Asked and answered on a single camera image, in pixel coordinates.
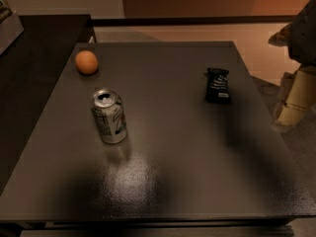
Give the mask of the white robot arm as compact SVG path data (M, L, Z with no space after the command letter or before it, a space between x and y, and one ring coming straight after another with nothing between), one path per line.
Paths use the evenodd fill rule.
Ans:
M316 103L316 0L309 0L293 21L272 35L269 44L286 46L290 59L299 63L280 81L273 112L273 129L288 132Z

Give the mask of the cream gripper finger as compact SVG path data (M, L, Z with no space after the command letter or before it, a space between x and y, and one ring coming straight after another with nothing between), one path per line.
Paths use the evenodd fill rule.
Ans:
M316 67L301 65L294 73L285 72L280 81L273 111L273 130L288 132L299 124L316 104Z

